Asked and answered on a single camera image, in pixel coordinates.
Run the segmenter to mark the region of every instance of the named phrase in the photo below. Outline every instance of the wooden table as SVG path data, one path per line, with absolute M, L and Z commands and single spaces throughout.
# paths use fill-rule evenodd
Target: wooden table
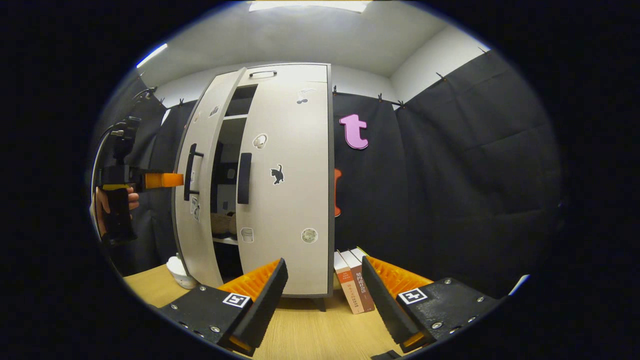
M 127 276 L 125 281 L 148 304 L 162 307 L 186 294 L 166 265 Z M 281 298 L 262 345 L 252 359 L 367 359 L 395 350 L 378 310 L 354 315 L 339 285 L 326 299 L 326 312 L 309 299 Z

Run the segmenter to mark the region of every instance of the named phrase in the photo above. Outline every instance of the human hand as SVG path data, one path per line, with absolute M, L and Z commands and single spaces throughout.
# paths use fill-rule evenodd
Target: human hand
M 140 196 L 133 192 L 133 188 L 128 188 L 127 193 L 129 193 L 129 210 L 133 210 L 140 206 L 140 203 L 138 202 Z M 100 237 L 103 237 L 107 233 L 106 226 L 104 225 L 103 211 L 110 214 L 111 209 L 109 208 L 109 199 L 107 198 L 107 194 L 97 187 L 95 188 L 95 207 L 98 230 L 100 231 Z

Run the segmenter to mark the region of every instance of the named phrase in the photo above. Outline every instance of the black handle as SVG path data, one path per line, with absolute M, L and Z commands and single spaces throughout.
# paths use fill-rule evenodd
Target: black handle
M 249 78 L 252 78 L 254 74 L 260 74 L 261 72 L 272 72 L 274 76 L 278 75 L 278 72 L 275 70 L 267 70 L 267 71 L 257 71 L 249 74 Z
M 108 245 L 118 245 L 137 238 L 131 225 L 129 213 L 129 192 L 127 189 L 103 190 L 107 194 L 110 213 L 102 211 L 104 227 L 107 233 L 103 240 Z
M 240 154 L 238 166 L 238 204 L 249 203 L 249 176 L 251 175 L 251 153 Z
M 187 160 L 187 170 L 184 176 L 184 200 L 189 201 L 189 195 L 192 193 L 199 194 L 200 192 L 195 192 L 191 190 L 191 168 L 193 168 L 193 156 L 201 156 L 204 157 L 204 154 L 200 152 L 196 152 L 196 144 L 191 144 L 191 148 L 189 149 L 189 159 Z

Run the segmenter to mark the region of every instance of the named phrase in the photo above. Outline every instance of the white wardrobe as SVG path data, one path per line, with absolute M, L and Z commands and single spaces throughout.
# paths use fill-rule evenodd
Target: white wardrobe
M 223 283 L 210 214 L 235 211 L 237 238 L 225 241 L 237 244 L 243 272 L 284 258 L 283 296 L 331 295 L 330 84 L 329 64 L 287 63 L 221 74 L 204 91 L 177 159 L 185 185 L 173 196 L 180 256 L 198 282 Z

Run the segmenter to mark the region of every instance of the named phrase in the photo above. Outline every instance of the orange book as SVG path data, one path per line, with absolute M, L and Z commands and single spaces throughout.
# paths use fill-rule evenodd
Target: orange book
M 363 313 L 364 309 L 360 303 L 358 288 L 356 287 L 356 282 L 353 279 L 351 268 L 342 258 L 340 252 L 336 251 L 333 253 L 333 268 L 335 269 L 335 274 L 337 275 L 340 285 L 342 286 L 342 290 L 344 291 L 344 296 L 347 298 L 347 302 L 349 302 L 351 311 L 354 314 Z
M 355 252 L 358 249 L 348 250 L 341 252 L 342 258 L 345 260 L 347 265 L 351 268 L 351 273 L 353 274 L 353 280 L 356 283 L 356 288 L 358 290 L 358 296 L 360 296 L 360 303 L 362 304 L 362 309 L 366 313 L 368 311 L 373 311 L 376 306 L 373 303 L 373 298 L 369 293 L 369 289 L 367 289 L 367 285 L 364 283 L 364 279 L 362 278 L 362 257 L 358 259 L 355 255 Z

